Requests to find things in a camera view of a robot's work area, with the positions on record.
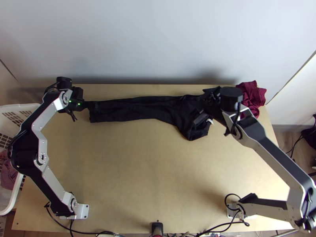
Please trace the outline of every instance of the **red cloth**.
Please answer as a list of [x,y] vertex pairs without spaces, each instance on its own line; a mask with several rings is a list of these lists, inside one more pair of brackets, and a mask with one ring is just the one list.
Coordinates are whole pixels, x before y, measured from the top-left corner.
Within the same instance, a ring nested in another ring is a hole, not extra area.
[[247,106],[253,115],[259,117],[259,107],[265,104],[264,94],[267,89],[258,88],[256,81],[243,82],[236,86],[243,91],[243,105]]
[[0,174],[1,186],[12,190],[17,178],[17,171],[11,166],[7,150],[0,152],[0,163],[2,164]]

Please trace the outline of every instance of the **white laundry basket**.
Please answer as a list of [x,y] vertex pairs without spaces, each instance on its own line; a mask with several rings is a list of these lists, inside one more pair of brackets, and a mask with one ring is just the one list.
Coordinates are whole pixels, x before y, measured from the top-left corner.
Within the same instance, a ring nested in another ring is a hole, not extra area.
[[[21,124],[40,104],[15,104],[0,106],[0,152],[6,150],[12,138],[19,132]],[[18,173],[13,190],[0,186],[0,216],[12,210],[21,187],[23,175]]]

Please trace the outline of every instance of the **black pants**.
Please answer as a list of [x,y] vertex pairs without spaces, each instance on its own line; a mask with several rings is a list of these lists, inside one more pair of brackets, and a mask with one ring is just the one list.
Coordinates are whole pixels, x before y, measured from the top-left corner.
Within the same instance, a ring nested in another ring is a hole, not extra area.
[[203,111],[200,96],[145,96],[132,99],[85,102],[90,122],[131,121],[158,119],[172,124],[189,141],[206,136],[210,122],[194,120]]

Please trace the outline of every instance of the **wooden table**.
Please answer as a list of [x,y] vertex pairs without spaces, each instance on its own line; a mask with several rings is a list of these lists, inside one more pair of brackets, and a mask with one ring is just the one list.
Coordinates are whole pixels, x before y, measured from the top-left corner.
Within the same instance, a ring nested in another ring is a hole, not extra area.
[[[110,100],[136,96],[202,94],[214,85],[77,85],[84,98]],[[165,233],[196,233],[229,222],[224,197],[254,192],[260,198],[286,200],[289,188],[252,150],[215,121],[209,135],[187,141],[176,127],[148,119],[91,124],[88,110],[56,114],[43,129],[50,167],[65,190],[90,204],[87,220],[76,220],[79,231],[110,230],[149,233],[161,221]],[[265,107],[259,121],[277,143]],[[13,229],[66,232],[46,213],[46,197],[26,179]],[[65,225],[68,220],[60,220]],[[255,216],[250,227],[229,231],[290,229],[287,222]]]

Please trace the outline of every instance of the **wooden floor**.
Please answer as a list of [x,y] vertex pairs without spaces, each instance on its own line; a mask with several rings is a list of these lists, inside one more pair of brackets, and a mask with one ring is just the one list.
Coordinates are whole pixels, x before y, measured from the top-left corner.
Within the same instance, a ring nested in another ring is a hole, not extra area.
[[[300,133],[289,133],[289,132],[275,132],[276,138],[279,143],[279,147],[287,152],[291,149],[292,145],[300,136]],[[296,163],[307,173],[312,173],[316,170],[311,168],[313,163],[314,157],[316,158],[316,150],[312,149],[307,142],[302,139],[298,142],[295,147],[293,158],[295,159]],[[15,231],[11,230],[12,222],[13,222],[14,213],[8,214],[7,222],[6,222],[6,229],[4,232],[4,237],[68,237],[70,236],[69,233],[49,233],[49,232],[34,232],[34,231]],[[240,232],[240,233],[227,233],[227,235],[237,236],[240,237],[269,237],[275,235],[275,231],[262,231],[262,232]],[[127,237],[134,237],[134,236],[142,236],[148,237],[146,234],[142,235],[128,235]],[[291,237],[316,237],[316,230],[311,234],[304,234],[301,232],[297,232],[291,234]]]

